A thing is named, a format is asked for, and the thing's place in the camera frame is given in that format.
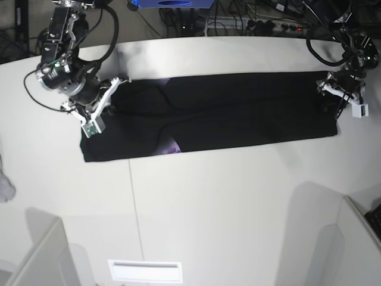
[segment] power strip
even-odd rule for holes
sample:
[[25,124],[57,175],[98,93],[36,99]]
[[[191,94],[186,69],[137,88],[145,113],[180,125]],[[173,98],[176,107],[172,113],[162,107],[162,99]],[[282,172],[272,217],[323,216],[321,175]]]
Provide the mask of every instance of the power strip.
[[[288,19],[276,20],[274,18],[264,18],[264,17],[257,17],[256,20],[257,22],[262,21],[263,23],[267,21],[273,22],[274,27],[272,29],[273,31],[272,35],[264,35],[264,36],[274,36],[274,35],[281,34],[283,36],[289,36],[292,38],[303,38],[307,34],[307,29],[304,28],[303,25],[299,24],[296,21],[292,21]],[[248,26],[249,21],[250,21],[250,18],[242,17],[244,31],[246,27]],[[238,29],[238,31],[240,31],[242,28],[242,22],[239,16],[236,16],[235,19],[233,17],[219,16],[217,18],[209,19],[208,28],[214,29],[215,28],[214,23],[217,23],[218,29],[224,29],[223,26],[219,24],[219,23],[222,23],[226,29]]]

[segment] black cable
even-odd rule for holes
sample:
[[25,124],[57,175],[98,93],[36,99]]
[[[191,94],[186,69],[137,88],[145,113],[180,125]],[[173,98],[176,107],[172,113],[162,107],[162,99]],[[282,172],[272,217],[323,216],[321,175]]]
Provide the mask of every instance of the black cable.
[[340,70],[333,74],[335,78],[344,77],[344,76],[355,76],[359,77],[360,79],[365,79],[367,76],[367,73],[361,73],[359,71],[355,70]]
[[250,18],[250,20],[253,20],[251,15],[250,15],[250,13],[249,13],[249,11],[248,11],[248,4],[245,3],[245,7],[246,7],[246,10],[247,10],[246,15]]
[[93,31],[98,27],[98,25],[99,25],[100,22],[102,21],[102,17],[103,17],[103,9],[101,9],[101,14],[99,15],[99,19],[98,19],[98,21],[96,22],[96,24],[93,26],[93,28],[91,28],[90,30],[88,30],[88,31],[86,32],[86,34],[84,34],[84,35],[82,36],[82,38],[80,38],[80,39],[78,40],[78,42],[76,43],[76,46],[75,46],[75,47],[79,46],[79,45],[83,42],[83,40],[84,40],[87,36],[89,36],[89,34],[90,34],[91,32],[93,32]]
[[241,33],[239,32],[239,30],[238,30],[238,25],[237,25],[237,18],[236,18],[236,16],[234,16],[234,14],[233,14],[232,12],[230,12],[230,15],[232,15],[233,18],[234,18],[235,28],[236,28],[236,31],[237,31],[238,35],[239,35],[239,36],[242,36],[242,34],[241,34]]
[[273,21],[273,20],[290,20],[290,21],[297,22],[297,23],[299,23],[299,24],[303,24],[303,25],[307,25],[307,24],[309,24],[309,25],[311,25],[311,26],[314,24],[314,23],[311,22],[311,21],[301,21],[301,20],[297,20],[297,19],[293,19],[293,18],[289,18],[289,17],[271,18],[271,19],[269,19],[269,20],[271,20],[271,21]]
[[107,6],[107,5],[101,7],[101,9],[107,11],[112,16],[112,18],[114,20],[113,38],[111,40],[111,43],[110,43],[110,46],[108,47],[107,52],[103,55],[103,57],[101,57],[98,60],[91,61],[89,64],[87,64],[86,66],[84,66],[82,69],[79,70],[79,72],[76,74],[76,77],[75,77],[75,79],[78,81],[81,81],[83,76],[85,76],[85,75],[88,77],[88,79],[93,79],[95,77],[96,73],[101,69],[102,63],[113,53],[115,46],[117,44],[117,41],[118,41],[119,20],[118,20],[117,13],[114,11],[114,9],[112,9],[110,6]]
[[154,31],[155,32],[155,34],[156,35],[158,35],[161,39],[163,38],[152,26],[151,26],[151,24],[149,24],[148,23],[148,21],[143,17],[143,15],[139,12],[139,11],[137,11],[137,14],[143,19],[143,21],[148,25],[148,27],[150,27],[151,28],[151,30],[152,31]]
[[238,5],[236,3],[236,0],[233,0],[233,3],[235,5],[235,7],[237,8],[237,12],[238,12],[239,18],[241,20],[241,35],[243,35],[243,20],[242,20],[242,16],[241,16],[241,14],[239,12],[239,8],[238,8]]
[[221,22],[212,22],[212,23],[209,23],[209,24],[220,24],[221,26],[223,26],[223,28],[225,30],[225,36],[229,35],[228,32],[227,32],[226,26],[223,23],[221,23]]
[[279,36],[282,36],[286,31],[283,30],[281,32],[279,32],[278,34],[275,34],[274,37],[279,37]]
[[325,60],[324,58],[322,58],[312,47],[312,44],[311,44],[311,39],[314,35],[314,32],[315,30],[318,28],[318,25],[315,25],[314,27],[310,28],[310,30],[308,31],[307,33],[307,37],[306,37],[306,44],[307,44],[307,48],[308,50],[310,51],[310,53],[313,54],[314,57],[316,57],[316,59],[318,59],[320,62],[322,62],[323,64],[327,65],[327,66],[330,66],[330,67],[337,67],[337,66],[341,66],[342,64],[344,64],[345,62],[348,61],[349,57],[350,56],[346,56],[346,57],[343,57],[343,59],[341,59],[340,61],[337,61],[335,63],[333,62],[330,62],[330,61],[327,61]]
[[30,73],[28,73],[28,74],[24,77],[24,88],[25,88],[26,92],[28,93],[28,95],[30,96],[30,98],[31,98],[35,103],[37,103],[37,104],[39,104],[40,106],[45,107],[45,108],[47,108],[47,109],[49,109],[49,110],[57,111],[57,112],[71,113],[73,110],[75,110],[75,109],[73,109],[73,110],[71,110],[71,111],[60,110],[60,109],[52,108],[52,107],[49,107],[49,106],[47,106],[47,105],[45,105],[45,104],[42,104],[41,102],[39,102],[38,100],[36,100],[36,99],[30,94],[30,92],[29,92],[29,90],[28,90],[28,87],[26,86],[26,79],[27,79],[31,74],[36,73],[36,72],[38,72],[38,71],[44,69],[45,67],[50,67],[51,65],[55,64],[56,62],[61,61],[61,60],[65,59],[65,58],[69,57],[69,55],[71,55],[71,54],[68,53],[67,55],[65,55],[65,56],[63,56],[63,57],[61,57],[61,58],[59,58],[59,59],[57,59],[57,60],[55,60],[55,61],[52,61],[52,62],[49,63],[49,64],[44,64],[42,67],[40,67],[40,68],[38,68],[38,69],[36,69],[36,70],[31,71]]
[[177,19],[173,18],[174,13],[171,8],[159,8],[159,16],[161,21],[165,24],[167,29],[167,38],[169,38],[169,28],[173,27],[176,33],[176,36],[179,36],[179,31],[176,27]]
[[222,9],[222,12],[224,12],[224,15],[227,16],[227,13],[226,13],[226,10],[225,10],[225,8],[224,8],[224,5],[221,3],[220,0],[217,0],[217,2],[220,4],[221,9]]
[[326,26],[324,25],[319,25],[317,23],[317,28],[318,27],[322,27],[324,29],[326,29],[330,34],[331,36],[334,38],[335,41],[341,43],[342,45],[344,45],[348,50],[350,50],[353,54],[356,54],[356,51],[353,50],[353,48],[351,46],[349,46],[343,39],[341,39],[341,37],[335,33],[333,33],[329,28],[327,28]]
[[107,6],[107,5],[103,6],[102,9],[107,11],[112,16],[112,18],[114,20],[114,35],[113,35],[113,39],[111,40],[110,47],[108,48],[108,51],[106,52],[106,54],[103,57],[101,57],[99,59],[99,61],[101,63],[103,63],[113,53],[115,46],[117,44],[118,35],[119,35],[119,20],[118,20],[117,13],[114,11],[114,9],[112,9],[110,6]]
[[216,11],[214,13],[214,31],[216,33],[216,36],[218,36],[218,33],[217,33],[217,11],[218,11],[218,1],[216,1]]
[[45,28],[38,34],[36,45],[35,45],[35,53],[41,54],[42,45],[48,38],[48,33],[49,33],[48,28]]
[[[343,100],[344,100],[344,96],[347,96],[347,99],[346,99],[346,101],[345,101],[345,105],[344,105],[343,107],[341,107],[341,106],[342,106],[342,103],[343,103]],[[348,95],[348,94],[345,94],[344,96],[341,98],[341,100],[340,100],[340,102],[339,102],[339,104],[338,104],[338,107],[336,108],[336,111],[335,111],[335,119],[336,119],[336,121],[339,119],[339,117],[340,117],[340,115],[342,114],[344,108],[345,108],[346,105],[349,103],[349,99],[350,99],[349,95]]]

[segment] black pants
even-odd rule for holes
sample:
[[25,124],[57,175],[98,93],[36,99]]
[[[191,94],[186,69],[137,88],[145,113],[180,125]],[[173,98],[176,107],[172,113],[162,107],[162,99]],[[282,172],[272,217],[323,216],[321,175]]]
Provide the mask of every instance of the black pants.
[[316,80],[327,72],[246,73],[140,80],[112,97],[106,129],[87,139],[85,161],[253,146],[337,134]]

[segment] cable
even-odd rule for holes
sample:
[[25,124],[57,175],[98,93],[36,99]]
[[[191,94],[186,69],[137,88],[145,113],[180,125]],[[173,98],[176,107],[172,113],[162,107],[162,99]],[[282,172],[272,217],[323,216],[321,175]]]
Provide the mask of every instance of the cable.
[[274,35],[273,37],[279,37],[279,36],[282,36],[286,31],[283,30],[281,32],[279,32],[278,34]]
[[250,11],[252,11],[256,16],[259,16],[259,17],[265,17],[265,18],[270,18],[270,19],[276,19],[276,18],[278,18],[278,16],[263,15],[263,14],[260,14],[260,13],[255,12],[255,11],[253,10],[253,8],[251,8],[251,7],[249,6],[249,5],[255,5],[255,6],[257,6],[257,5],[254,4],[254,3],[246,3],[246,4],[248,4],[248,7],[249,7]]
[[236,29],[238,35],[239,35],[239,36],[243,36],[243,34],[240,33],[239,30],[238,30],[237,18],[236,18],[236,16],[234,16],[234,13],[235,13],[235,12],[231,10],[231,6],[232,6],[232,4],[233,4],[233,1],[234,1],[234,0],[232,0],[232,1],[230,2],[229,7],[228,7],[229,14],[230,14],[231,16],[233,16],[233,18],[234,18],[235,29]]
[[206,19],[206,21],[205,21],[205,29],[204,29],[204,36],[205,36],[205,37],[208,37],[209,19],[210,19],[210,15],[209,15],[209,13],[208,13],[207,19]]
[[49,30],[48,28],[45,28],[43,29],[37,36],[37,41],[36,41],[36,45],[35,45],[35,53],[36,54],[41,54],[41,48],[42,48],[42,45],[43,43],[46,41],[46,39],[48,38],[48,33],[49,33]]
[[227,32],[226,26],[223,23],[221,23],[221,22],[212,22],[212,23],[209,23],[209,24],[215,24],[215,25],[216,24],[220,24],[221,26],[223,26],[223,28],[225,30],[225,36],[229,35],[228,32]]
[[[346,100],[345,100],[345,105],[341,108],[341,105],[342,105],[342,103],[343,103],[343,100],[344,100],[344,97],[345,97],[345,96],[347,96],[347,98],[346,98]],[[345,94],[345,95],[342,96],[342,98],[341,98],[341,100],[340,100],[340,102],[339,102],[339,104],[338,104],[338,107],[336,108],[336,111],[335,111],[335,119],[336,119],[336,121],[339,119],[339,117],[340,117],[340,115],[342,114],[344,108],[345,108],[346,105],[349,103],[349,99],[350,99],[350,97],[349,97],[348,94]]]
[[28,87],[26,86],[26,79],[27,79],[31,74],[36,73],[36,72],[38,72],[38,71],[44,69],[45,67],[49,67],[49,66],[53,65],[53,64],[55,64],[56,62],[61,61],[61,60],[65,59],[65,58],[67,58],[69,55],[71,55],[70,52],[69,52],[67,55],[65,55],[65,56],[63,56],[63,57],[61,57],[61,58],[59,58],[59,59],[57,59],[57,60],[55,60],[55,61],[52,61],[52,62],[49,63],[49,64],[44,64],[42,67],[40,67],[40,68],[38,68],[38,69],[36,69],[36,70],[31,71],[30,73],[28,73],[28,74],[24,77],[24,88],[25,88],[26,92],[28,93],[28,95],[30,96],[30,98],[31,98],[35,103],[39,104],[39,105],[42,106],[42,107],[45,107],[45,108],[47,108],[47,109],[50,109],[50,110],[52,110],[52,111],[57,111],[57,112],[71,113],[73,110],[75,110],[75,109],[73,109],[73,110],[71,110],[71,111],[60,110],[60,109],[52,108],[52,107],[49,107],[49,106],[47,106],[47,105],[45,105],[45,104],[42,104],[41,102],[39,102],[38,100],[36,100],[36,99],[30,94],[30,92],[29,92],[29,90],[28,90]]
[[217,0],[217,2],[220,4],[221,9],[222,9],[222,12],[224,12],[224,15],[227,16],[227,13],[226,13],[226,10],[225,10],[225,8],[224,8],[224,5],[221,3],[220,0]]
[[89,34],[90,34],[91,32],[93,32],[93,31],[98,27],[98,25],[100,24],[100,22],[101,22],[101,20],[102,20],[102,17],[103,17],[103,9],[101,9],[101,14],[99,15],[99,19],[98,19],[98,21],[96,22],[96,24],[93,26],[93,28],[91,28],[90,30],[88,30],[88,31],[82,36],[82,38],[80,38],[80,39],[78,40],[78,42],[76,43],[76,45],[75,45],[74,47],[79,46],[79,45],[83,42],[83,40],[84,40],[87,36],[89,36]]
[[[110,46],[108,47],[107,52],[98,60],[93,60],[89,62],[87,65],[82,67],[74,77],[77,81],[82,81],[82,78],[86,75],[88,79],[93,79],[96,75],[96,73],[101,69],[102,63],[113,53],[115,46],[118,41],[118,35],[119,35],[119,20],[117,13],[110,7],[110,6],[103,6],[101,9],[107,11],[114,20],[114,34],[113,39],[111,40]],[[76,43],[73,49],[75,49],[78,46],[79,43]]]
[[102,9],[107,11],[114,20],[114,35],[113,35],[113,39],[111,40],[111,44],[110,44],[110,47],[108,48],[108,51],[103,57],[99,59],[101,63],[104,62],[114,51],[118,41],[118,35],[119,35],[119,20],[118,20],[117,13],[114,11],[114,9],[112,9],[110,6],[107,6],[107,5],[103,6]]
[[316,57],[316,59],[318,59],[321,63],[327,65],[327,66],[330,66],[330,67],[337,67],[337,66],[341,66],[342,64],[344,64],[345,62],[348,61],[349,57],[350,56],[345,56],[343,57],[343,59],[341,59],[340,61],[337,61],[335,63],[333,62],[330,62],[330,61],[327,61],[325,60],[324,58],[322,58],[312,47],[312,44],[311,44],[311,39],[313,37],[313,34],[315,32],[315,30],[318,28],[318,25],[315,25],[314,27],[310,28],[310,30],[308,31],[307,33],[307,37],[306,37],[306,44],[307,44],[307,48],[308,50],[310,51],[310,53],[313,54],[314,57]]
[[214,31],[216,32],[216,36],[218,36],[217,33],[217,11],[218,11],[218,1],[216,1],[216,11],[214,13]]
[[143,17],[143,15],[137,11],[137,14],[143,19],[143,21],[148,25],[148,27],[151,28],[152,31],[155,32],[156,35],[158,35],[160,37],[160,39],[162,39],[163,37],[151,26],[151,24],[148,23],[148,21]]
[[[233,3],[236,6],[237,11],[239,11],[239,8],[238,8],[238,5],[236,3],[236,0],[233,0]],[[238,12],[238,15],[239,15],[239,18],[241,20],[241,35],[243,35],[243,20],[242,20],[242,16],[241,16],[240,12]]]
[[169,38],[169,28],[173,27],[174,31],[176,33],[176,36],[179,36],[179,31],[177,30],[176,27],[176,22],[177,19],[173,18],[174,13],[171,8],[159,8],[159,16],[161,21],[165,24],[166,29],[167,29],[167,38]]

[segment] white panel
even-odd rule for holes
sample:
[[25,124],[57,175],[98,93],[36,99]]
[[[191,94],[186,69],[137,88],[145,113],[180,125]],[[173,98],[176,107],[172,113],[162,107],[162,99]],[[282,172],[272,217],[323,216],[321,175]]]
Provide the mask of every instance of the white panel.
[[179,262],[132,262],[109,260],[110,271],[116,281],[148,283],[182,283]]
[[81,286],[61,219],[31,248],[6,286]]

